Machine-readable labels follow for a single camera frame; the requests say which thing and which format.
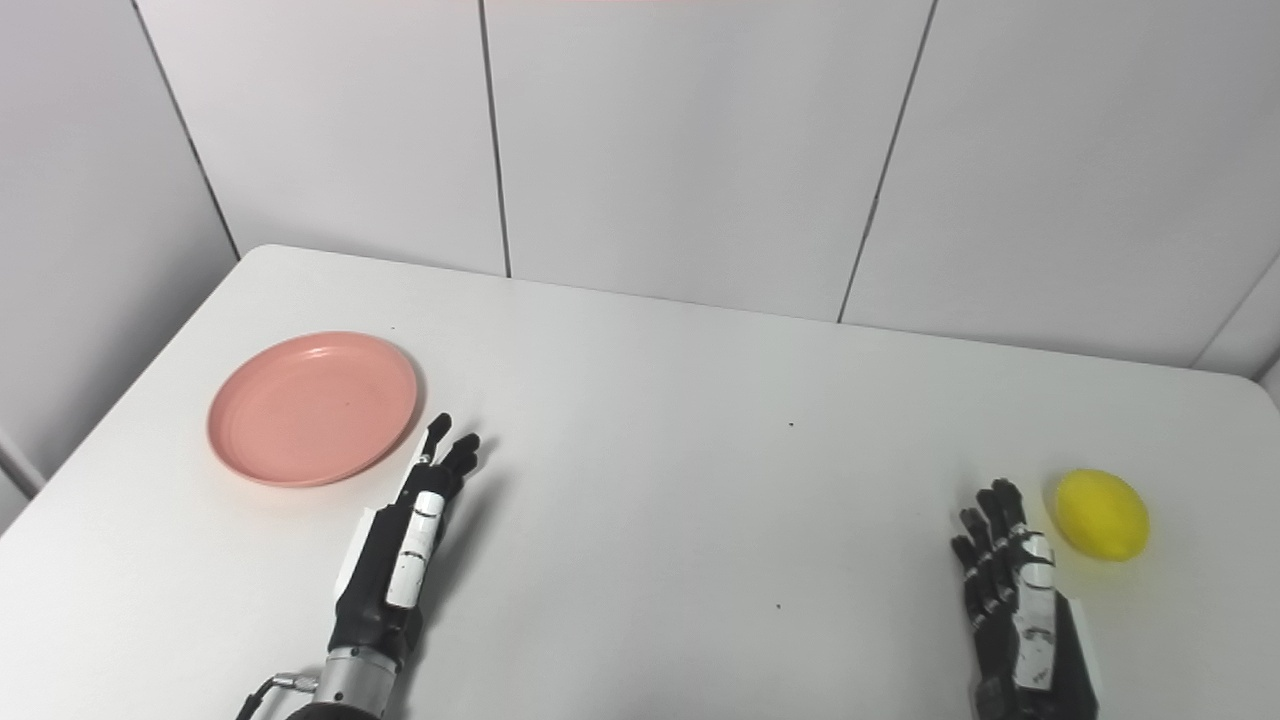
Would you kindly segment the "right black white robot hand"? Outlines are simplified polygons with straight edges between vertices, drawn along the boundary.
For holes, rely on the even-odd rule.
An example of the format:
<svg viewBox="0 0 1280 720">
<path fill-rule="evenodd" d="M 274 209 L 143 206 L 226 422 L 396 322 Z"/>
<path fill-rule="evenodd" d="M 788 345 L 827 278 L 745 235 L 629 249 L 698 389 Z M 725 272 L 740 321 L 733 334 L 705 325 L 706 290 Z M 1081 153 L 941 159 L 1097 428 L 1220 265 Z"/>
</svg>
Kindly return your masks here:
<svg viewBox="0 0 1280 720">
<path fill-rule="evenodd" d="M 1056 583 L 1048 538 L 1033 530 L 1005 478 L 961 509 L 950 541 L 963 575 L 978 680 L 978 719 L 1097 719 L 1100 698 L 1075 609 Z"/>
</svg>

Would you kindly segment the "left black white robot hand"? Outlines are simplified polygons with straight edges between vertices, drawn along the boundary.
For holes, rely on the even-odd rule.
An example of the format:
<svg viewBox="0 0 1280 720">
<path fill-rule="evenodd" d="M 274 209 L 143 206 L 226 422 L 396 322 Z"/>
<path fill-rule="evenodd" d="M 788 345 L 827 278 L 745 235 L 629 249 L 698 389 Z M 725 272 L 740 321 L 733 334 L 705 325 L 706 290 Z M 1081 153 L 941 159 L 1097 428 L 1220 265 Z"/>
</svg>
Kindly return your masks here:
<svg viewBox="0 0 1280 720">
<path fill-rule="evenodd" d="M 433 419 L 425 441 L 394 500 L 367 524 L 355 565 L 335 602 L 328 651 L 376 652 L 403 667 L 422 637 L 420 600 L 445 515 L 477 465 L 480 438 L 457 439 L 445 455 L 440 442 L 453 424 Z"/>
</svg>

